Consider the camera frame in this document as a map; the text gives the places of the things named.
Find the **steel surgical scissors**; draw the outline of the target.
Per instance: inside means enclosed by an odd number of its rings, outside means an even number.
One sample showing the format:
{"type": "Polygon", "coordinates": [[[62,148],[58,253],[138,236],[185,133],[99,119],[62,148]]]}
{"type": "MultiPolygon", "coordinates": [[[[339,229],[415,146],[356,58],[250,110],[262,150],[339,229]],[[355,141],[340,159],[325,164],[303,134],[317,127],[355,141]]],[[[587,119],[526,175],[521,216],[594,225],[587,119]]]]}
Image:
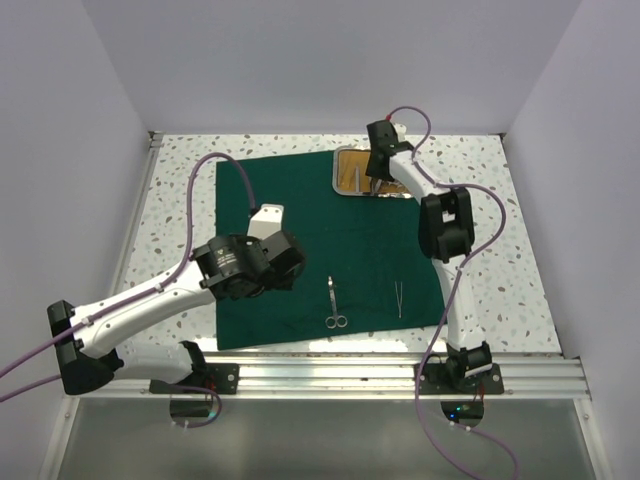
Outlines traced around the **steel surgical scissors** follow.
{"type": "Polygon", "coordinates": [[[325,326],[331,330],[345,328],[348,325],[348,319],[338,311],[335,284],[331,276],[328,277],[327,284],[331,314],[325,319],[325,326]]]}

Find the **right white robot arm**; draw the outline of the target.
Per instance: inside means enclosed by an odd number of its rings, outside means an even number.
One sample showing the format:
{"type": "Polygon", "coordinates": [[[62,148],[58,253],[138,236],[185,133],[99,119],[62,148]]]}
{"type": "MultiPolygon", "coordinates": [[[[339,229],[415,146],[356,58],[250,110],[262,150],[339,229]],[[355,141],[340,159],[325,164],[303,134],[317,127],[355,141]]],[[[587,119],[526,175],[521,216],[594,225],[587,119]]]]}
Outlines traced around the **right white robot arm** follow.
{"type": "Polygon", "coordinates": [[[464,187],[438,182],[390,120],[368,124],[367,134],[370,154],[366,175],[399,183],[419,204],[419,247],[435,268],[445,301],[445,379],[454,391],[468,392],[493,367],[463,267],[475,242],[471,195],[464,187]]]}

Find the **green surgical drape cloth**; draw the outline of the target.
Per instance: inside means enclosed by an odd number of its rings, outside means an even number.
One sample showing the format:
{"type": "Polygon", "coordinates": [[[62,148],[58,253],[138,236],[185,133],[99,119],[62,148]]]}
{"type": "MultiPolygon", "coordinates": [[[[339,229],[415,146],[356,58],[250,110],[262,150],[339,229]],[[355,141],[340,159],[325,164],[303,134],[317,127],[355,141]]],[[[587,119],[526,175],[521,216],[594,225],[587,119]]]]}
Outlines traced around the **green surgical drape cloth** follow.
{"type": "Polygon", "coordinates": [[[290,291],[224,300],[216,306],[221,350],[356,334],[391,333],[425,349],[444,310],[434,267],[418,244],[412,199],[347,197],[332,187],[333,155],[316,152],[242,161],[261,204],[284,206],[283,228],[299,242],[306,266],[290,291]],[[345,328],[328,329],[328,277],[345,328]],[[398,318],[394,283],[403,283],[398,318]]]}

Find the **steel tweezers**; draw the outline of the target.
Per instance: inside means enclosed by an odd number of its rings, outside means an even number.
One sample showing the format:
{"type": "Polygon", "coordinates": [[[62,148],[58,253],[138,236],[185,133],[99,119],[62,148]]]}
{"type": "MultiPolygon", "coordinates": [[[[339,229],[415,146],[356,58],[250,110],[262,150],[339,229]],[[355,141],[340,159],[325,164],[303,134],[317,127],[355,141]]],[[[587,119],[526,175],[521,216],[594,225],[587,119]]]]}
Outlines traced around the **steel tweezers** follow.
{"type": "Polygon", "coordinates": [[[396,281],[394,283],[397,310],[398,310],[398,318],[401,319],[403,317],[403,283],[401,281],[396,281]]]}

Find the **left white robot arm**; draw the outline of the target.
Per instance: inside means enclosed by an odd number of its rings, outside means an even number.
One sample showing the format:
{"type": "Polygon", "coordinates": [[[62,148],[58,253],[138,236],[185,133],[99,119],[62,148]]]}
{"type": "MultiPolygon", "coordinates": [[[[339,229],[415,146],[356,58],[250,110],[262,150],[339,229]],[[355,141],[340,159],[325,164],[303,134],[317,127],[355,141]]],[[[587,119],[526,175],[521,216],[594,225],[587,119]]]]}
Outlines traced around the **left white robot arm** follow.
{"type": "Polygon", "coordinates": [[[130,344],[143,330],[196,307],[225,299],[289,291],[306,264],[295,237],[215,237],[169,271],[92,304],[65,300],[47,309],[66,394],[96,391],[114,379],[148,379],[189,393],[204,391],[213,375],[197,343],[130,344]]]}

